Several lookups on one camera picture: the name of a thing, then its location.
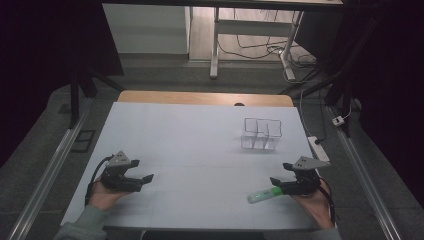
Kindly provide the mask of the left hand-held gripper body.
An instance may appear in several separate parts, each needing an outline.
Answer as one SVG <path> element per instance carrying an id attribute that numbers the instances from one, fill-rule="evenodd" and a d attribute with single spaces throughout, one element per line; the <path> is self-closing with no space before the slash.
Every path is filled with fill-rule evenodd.
<path id="1" fill-rule="evenodd" d="M 143 186 L 142 179 L 127 178 L 125 173 L 131 169 L 131 160 L 119 151 L 107 162 L 100 181 L 110 190 L 119 192 L 139 192 Z"/>

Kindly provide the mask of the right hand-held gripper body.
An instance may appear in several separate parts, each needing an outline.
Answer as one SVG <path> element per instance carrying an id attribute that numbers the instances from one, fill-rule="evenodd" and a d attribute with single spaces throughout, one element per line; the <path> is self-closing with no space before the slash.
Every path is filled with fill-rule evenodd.
<path id="1" fill-rule="evenodd" d="M 320 186 L 318 168 L 328 167 L 329 162 L 301 156 L 293 163 L 295 180 L 282 182 L 280 187 L 284 195 L 310 195 Z"/>

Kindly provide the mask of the green highlighter pen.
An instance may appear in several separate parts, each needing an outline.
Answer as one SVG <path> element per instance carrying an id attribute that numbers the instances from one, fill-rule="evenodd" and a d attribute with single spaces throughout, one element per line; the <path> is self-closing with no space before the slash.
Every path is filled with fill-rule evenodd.
<path id="1" fill-rule="evenodd" d="M 247 196 L 247 201 L 250 204 L 259 203 L 277 196 L 282 195 L 283 192 L 279 187 L 272 187 L 269 189 L 257 191 L 254 193 L 251 193 Z"/>

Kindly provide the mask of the clear acrylic pen holder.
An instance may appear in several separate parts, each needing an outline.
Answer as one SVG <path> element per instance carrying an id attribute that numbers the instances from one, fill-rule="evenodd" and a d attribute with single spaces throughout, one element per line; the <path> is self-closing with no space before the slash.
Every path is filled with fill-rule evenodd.
<path id="1" fill-rule="evenodd" d="M 282 122 L 274 119 L 245 118 L 241 147 L 274 151 L 282 137 Z"/>

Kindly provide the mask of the person's left hand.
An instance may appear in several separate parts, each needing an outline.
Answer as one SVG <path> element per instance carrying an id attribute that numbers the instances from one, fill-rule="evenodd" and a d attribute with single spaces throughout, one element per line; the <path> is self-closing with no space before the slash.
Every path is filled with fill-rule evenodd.
<path id="1" fill-rule="evenodd" d="M 102 211 L 108 211 L 119 199 L 127 195 L 129 195 L 129 192 L 107 189 L 100 180 L 96 179 L 92 186 L 88 204 Z"/>

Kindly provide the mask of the person's right hand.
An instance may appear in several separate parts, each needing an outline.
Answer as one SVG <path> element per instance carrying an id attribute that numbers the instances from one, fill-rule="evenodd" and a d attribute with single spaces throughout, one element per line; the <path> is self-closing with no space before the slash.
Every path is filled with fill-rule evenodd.
<path id="1" fill-rule="evenodd" d="M 302 207 L 318 229 L 334 227 L 330 217 L 330 205 L 326 196 L 320 190 L 307 196 L 293 195 L 292 199 Z"/>

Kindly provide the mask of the white power strip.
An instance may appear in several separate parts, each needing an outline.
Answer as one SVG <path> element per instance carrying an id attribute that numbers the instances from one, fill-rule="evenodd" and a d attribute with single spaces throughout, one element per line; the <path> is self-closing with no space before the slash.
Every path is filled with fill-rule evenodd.
<path id="1" fill-rule="evenodd" d="M 327 153 L 325 152 L 324 148 L 321 146 L 319 140 L 317 137 L 315 136 L 310 136 L 307 138 L 309 145 L 312 149 L 312 151 L 314 152 L 315 156 L 320 160 L 320 161 L 324 161 L 324 162 L 329 162 L 330 159 L 327 155 Z"/>

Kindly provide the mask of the white table cover sheet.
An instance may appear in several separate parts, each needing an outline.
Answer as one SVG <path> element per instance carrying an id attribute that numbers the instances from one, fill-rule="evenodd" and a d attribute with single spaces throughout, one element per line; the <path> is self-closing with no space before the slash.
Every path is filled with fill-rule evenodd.
<path id="1" fill-rule="evenodd" d="M 282 136 L 271 150 L 245 149 L 247 118 L 278 120 Z M 86 170 L 63 217 L 84 209 L 88 182 L 98 163 L 123 151 L 137 159 L 128 176 L 152 176 L 138 193 L 110 210 L 110 227 L 161 230 L 311 230 L 313 220 L 289 196 L 251 204 L 249 194 L 291 181 L 284 169 L 311 153 L 294 107 L 113 104 Z"/>

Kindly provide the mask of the black metal stand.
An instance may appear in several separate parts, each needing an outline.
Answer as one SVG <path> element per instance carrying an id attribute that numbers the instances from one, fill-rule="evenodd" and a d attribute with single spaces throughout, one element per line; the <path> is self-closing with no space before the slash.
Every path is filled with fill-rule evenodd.
<path id="1" fill-rule="evenodd" d="M 111 78 L 102 74 L 100 71 L 95 69 L 84 69 L 76 70 L 70 75 L 70 104 L 71 104 L 71 117 L 70 117 L 70 129 L 74 129 L 77 122 L 80 120 L 82 113 L 80 112 L 79 104 L 79 91 L 82 91 L 84 96 L 87 98 L 95 98 L 98 90 L 94 84 L 94 79 L 98 79 L 105 83 L 112 89 L 118 92 L 122 92 L 125 88 L 113 81 Z"/>

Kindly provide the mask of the white cabinet panel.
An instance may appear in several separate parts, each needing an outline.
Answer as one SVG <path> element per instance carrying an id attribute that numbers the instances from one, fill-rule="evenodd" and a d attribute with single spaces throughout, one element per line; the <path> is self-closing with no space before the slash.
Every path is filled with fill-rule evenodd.
<path id="1" fill-rule="evenodd" d="M 119 53 L 189 53 L 190 8 L 103 4 Z"/>

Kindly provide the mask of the aluminium rail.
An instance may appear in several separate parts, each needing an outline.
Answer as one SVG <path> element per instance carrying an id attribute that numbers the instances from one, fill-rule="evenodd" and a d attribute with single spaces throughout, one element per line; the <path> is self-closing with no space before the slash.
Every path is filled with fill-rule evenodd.
<path id="1" fill-rule="evenodd" d="M 358 181 L 373 209 L 379 225 L 387 240 L 403 240 L 402 235 L 395 223 L 386 203 L 363 162 L 359 149 L 355 146 L 351 137 L 348 137 L 340 126 L 331 124 L 332 129 L 341 142 L 343 149 L 352 165 Z"/>
<path id="2" fill-rule="evenodd" d="M 68 128 L 66 130 L 61 142 L 57 146 L 53 156 L 45 168 L 41 179 L 34 188 L 34 191 L 32 192 L 29 200 L 27 201 L 23 211 L 15 222 L 6 240 L 26 239 L 37 215 L 39 214 L 44 204 L 45 199 L 48 196 L 48 193 L 53 186 L 53 183 L 55 182 L 71 150 L 77 135 L 81 130 L 81 127 L 88 117 L 93 102 L 94 98 L 85 98 L 82 101 L 80 110 L 78 111 L 80 114 L 79 119 L 76 121 L 72 128 Z"/>

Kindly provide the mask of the white desk frame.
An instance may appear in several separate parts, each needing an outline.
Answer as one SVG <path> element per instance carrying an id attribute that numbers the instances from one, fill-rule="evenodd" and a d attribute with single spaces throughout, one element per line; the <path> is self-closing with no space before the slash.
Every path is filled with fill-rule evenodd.
<path id="1" fill-rule="evenodd" d="M 218 75 L 218 38 L 220 35 L 250 35 L 250 36 L 269 36 L 269 37 L 286 37 L 286 45 L 283 50 L 279 50 L 277 55 L 280 58 L 284 69 L 283 76 L 294 81 L 295 75 L 288 60 L 292 44 L 294 42 L 302 11 L 295 11 L 293 20 L 287 22 L 267 22 L 267 21 L 248 21 L 236 19 L 221 19 L 220 8 L 214 8 L 214 25 L 213 25 L 213 45 L 211 52 L 210 78 L 216 79 Z"/>

